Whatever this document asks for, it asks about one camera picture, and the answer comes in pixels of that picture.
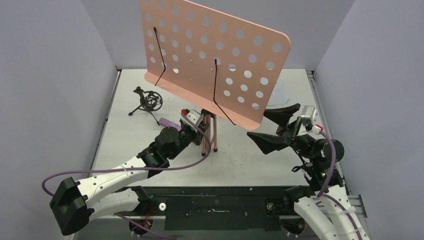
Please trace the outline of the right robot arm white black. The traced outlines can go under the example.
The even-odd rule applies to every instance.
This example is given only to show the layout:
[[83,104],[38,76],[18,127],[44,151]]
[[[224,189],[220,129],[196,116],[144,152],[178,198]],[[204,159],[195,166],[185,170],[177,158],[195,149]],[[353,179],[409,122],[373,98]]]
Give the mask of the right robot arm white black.
[[285,190],[284,211],[297,214],[320,240],[368,240],[336,168],[345,154],[343,144],[332,139],[317,123],[318,111],[314,106],[305,106],[302,114],[291,121],[300,108],[296,103],[266,109],[263,115],[277,124],[276,133],[247,133],[263,154],[290,148],[301,161],[292,172],[302,172],[309,188],[299,185]]

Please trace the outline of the purple glitter microphone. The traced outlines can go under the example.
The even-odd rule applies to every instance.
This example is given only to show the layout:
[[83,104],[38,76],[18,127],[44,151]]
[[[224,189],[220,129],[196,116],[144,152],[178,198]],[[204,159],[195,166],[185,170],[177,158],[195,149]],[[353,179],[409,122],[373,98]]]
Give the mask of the purple glitter microphone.
[[158,121],[159,125],[166,128],[166,127],[173,127],[176,128],[178,131],[181,130],[181,125],[179,123],[175,123],[171,120],[168,120],[166,118],[161,117]]

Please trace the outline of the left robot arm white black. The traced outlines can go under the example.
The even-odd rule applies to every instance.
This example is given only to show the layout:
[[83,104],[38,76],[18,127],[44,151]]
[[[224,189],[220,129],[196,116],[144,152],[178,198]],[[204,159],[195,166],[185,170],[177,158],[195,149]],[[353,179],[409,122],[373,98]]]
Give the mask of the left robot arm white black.
[[148,196],[141,186],[131,184],[150,179],[163,171],[191,168],[196,162],[171,167],[175,159],[190,144],[199,146],[210,124],[202,117],[182,116],[181,129],[163,128],[144,150],[123,164],[104,170],[92,170],[90,177],[75,180],[73,171],[53,174],[42,182],[42,189],[51,195],[49,207],[63,236],[82,230],[90,221],[121,212],[144,215],[149,210]]

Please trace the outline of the pink perforated music stand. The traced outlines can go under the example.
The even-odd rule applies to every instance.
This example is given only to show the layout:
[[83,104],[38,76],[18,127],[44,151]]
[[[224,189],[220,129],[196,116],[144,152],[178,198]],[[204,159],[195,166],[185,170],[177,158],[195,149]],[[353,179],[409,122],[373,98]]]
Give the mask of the pink perforated music stand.
[[281,31],[189,0],[139,3],[145,80],[257,129],[292,47]]

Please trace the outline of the white sheet music paper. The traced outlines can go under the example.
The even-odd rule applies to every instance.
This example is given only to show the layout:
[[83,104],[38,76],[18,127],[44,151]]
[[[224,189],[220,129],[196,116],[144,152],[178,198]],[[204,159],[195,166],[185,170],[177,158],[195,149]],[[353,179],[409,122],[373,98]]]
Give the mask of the white sheet music paper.
[[286,104],[289,100],[289,95],[285,89],[282,79],[279,77],[271,93],[268,101],[268,106],[277,106]]

